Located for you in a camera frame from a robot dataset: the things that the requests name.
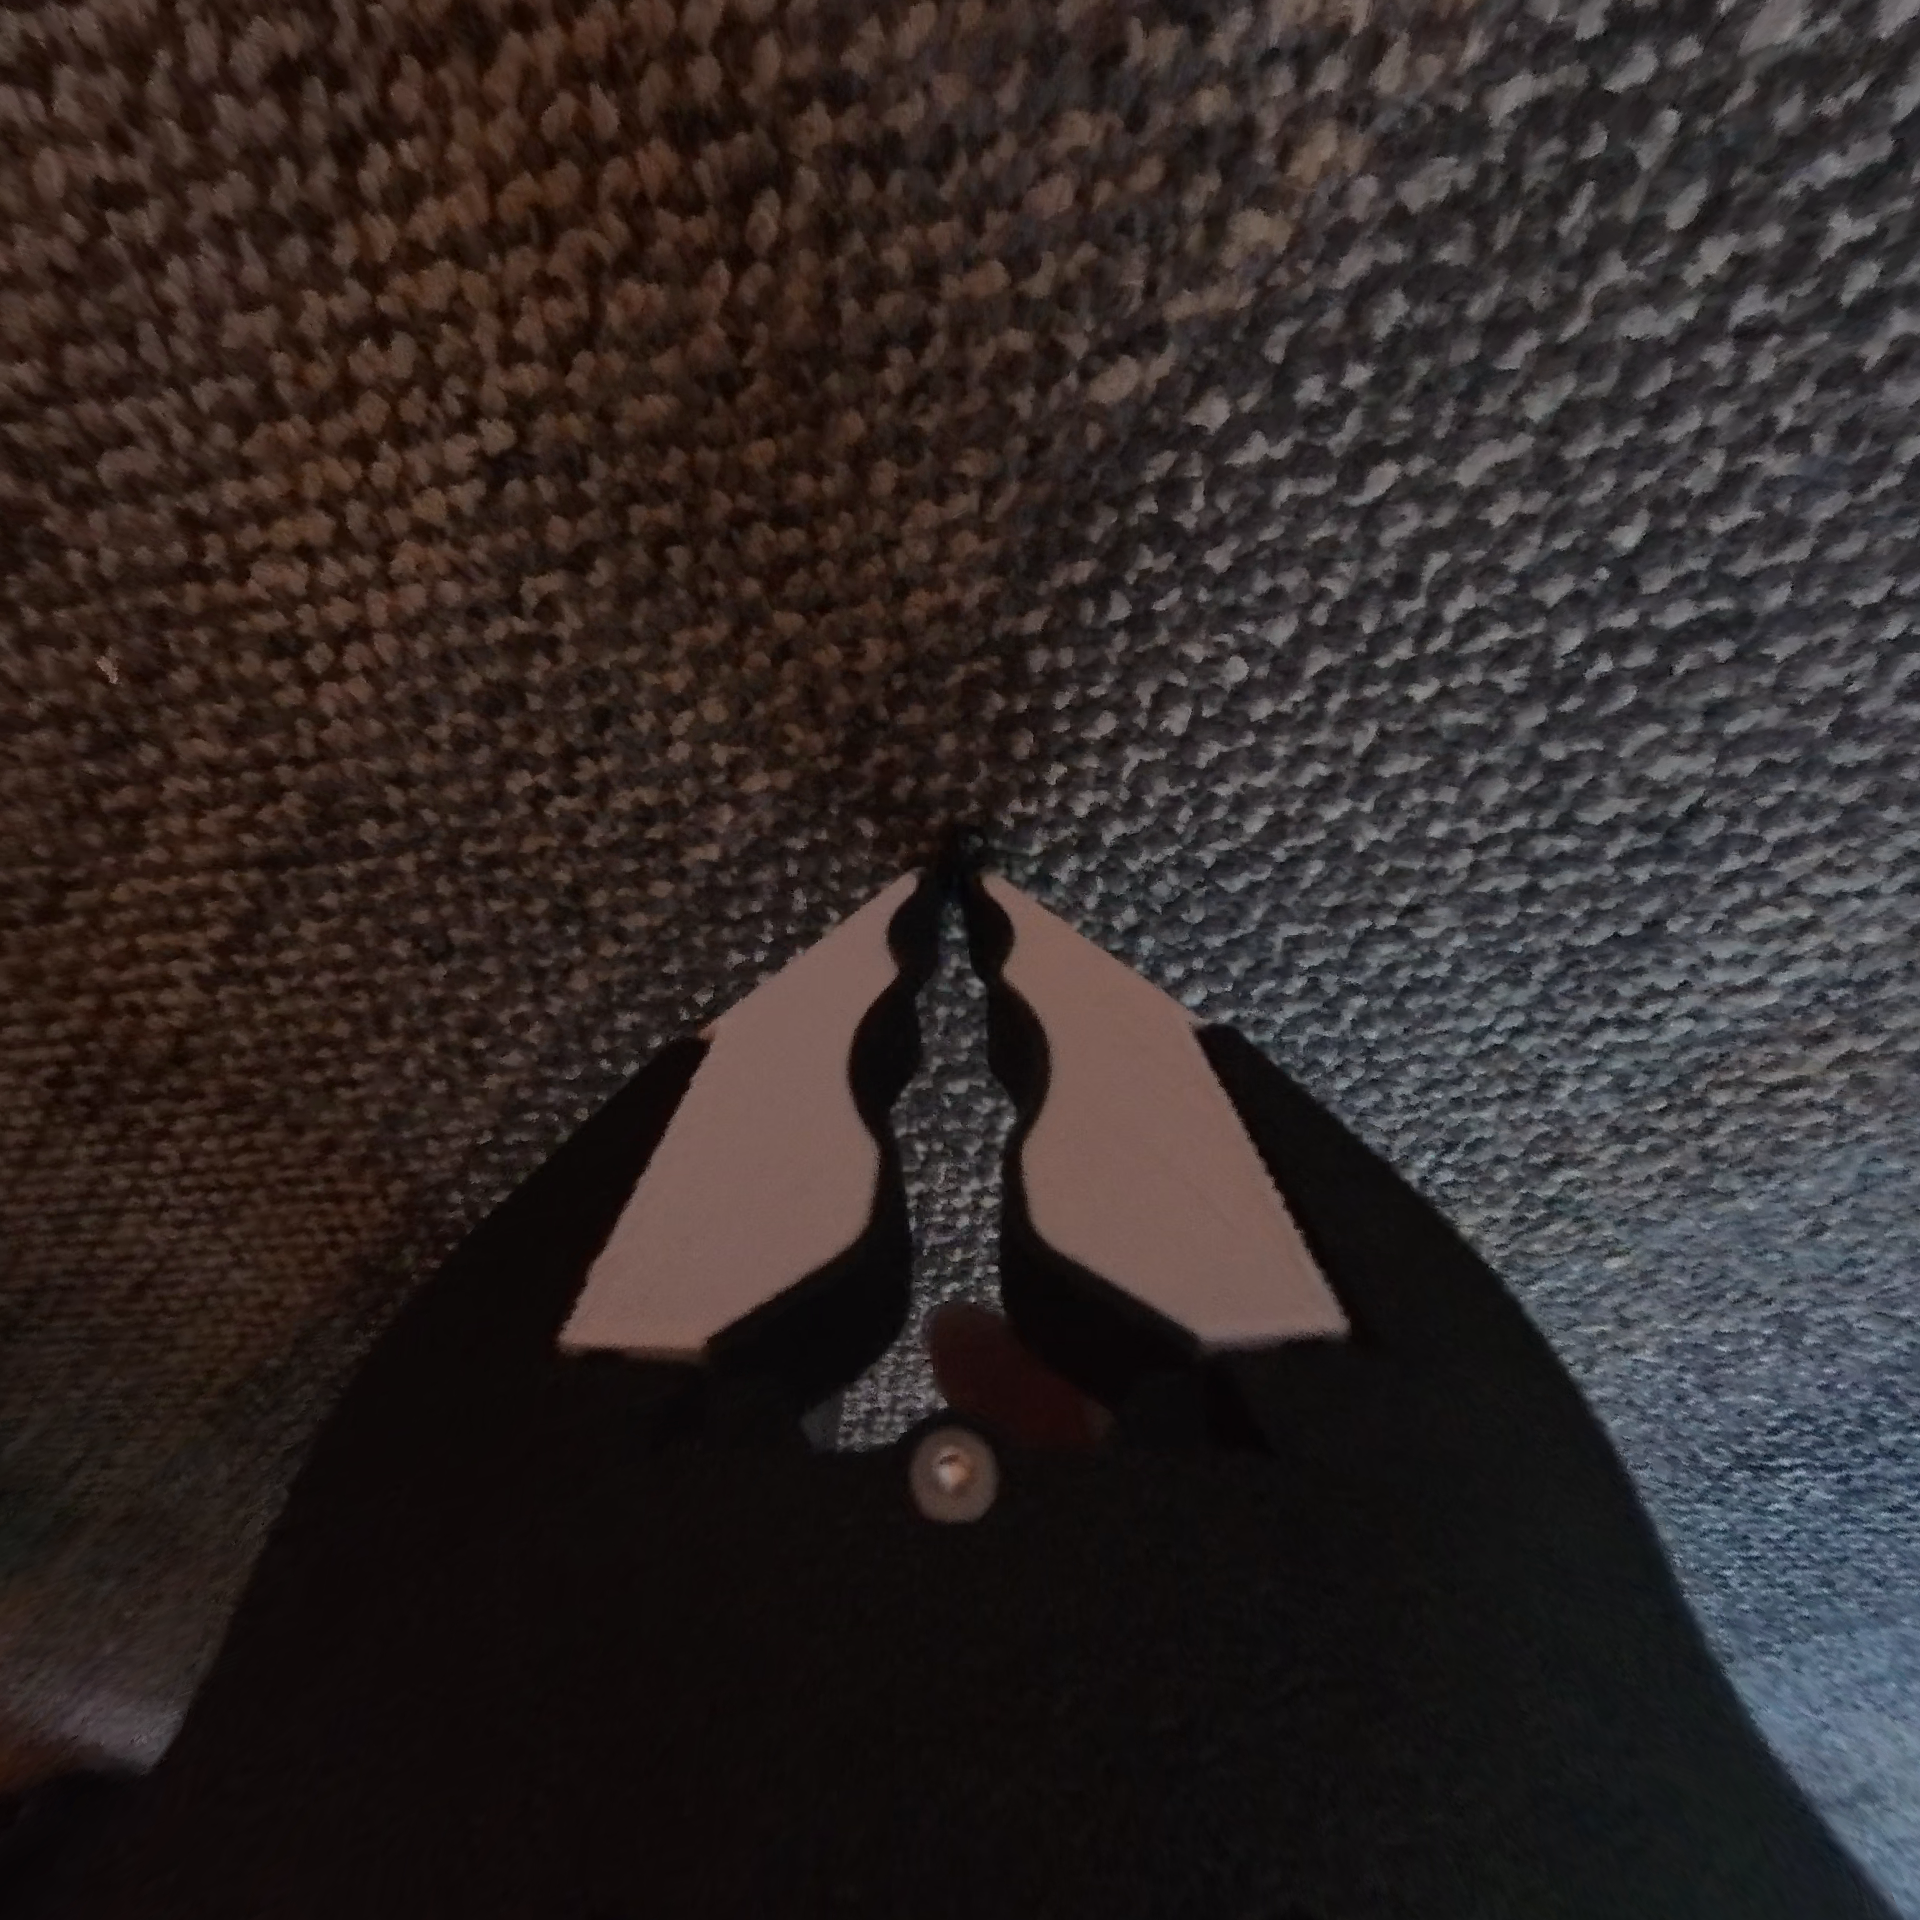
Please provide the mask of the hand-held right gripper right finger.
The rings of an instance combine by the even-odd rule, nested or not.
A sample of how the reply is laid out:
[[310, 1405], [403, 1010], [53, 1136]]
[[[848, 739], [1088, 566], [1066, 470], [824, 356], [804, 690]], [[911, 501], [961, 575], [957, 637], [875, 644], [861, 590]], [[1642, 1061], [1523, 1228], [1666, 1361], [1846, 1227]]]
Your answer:
[[1343, 1344], [1349, 1312], [1202, 1022], [1005, 876], [972, 876], [988, 1064], [1015, 1105], [1000, 1309], [1085, 1426], [1271, 1452], [1244, 1362]]

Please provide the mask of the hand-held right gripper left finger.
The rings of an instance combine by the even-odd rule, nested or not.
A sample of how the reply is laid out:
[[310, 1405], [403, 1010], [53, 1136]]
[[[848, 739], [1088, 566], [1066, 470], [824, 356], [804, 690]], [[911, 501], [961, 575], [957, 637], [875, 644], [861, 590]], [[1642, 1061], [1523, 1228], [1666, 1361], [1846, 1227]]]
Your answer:
[[700, 1033], [704, 1047], [558, 1336], [569, 1355], [871, 1367], [912, 1236], [892, 1106], [944, 891], [911, 872]]

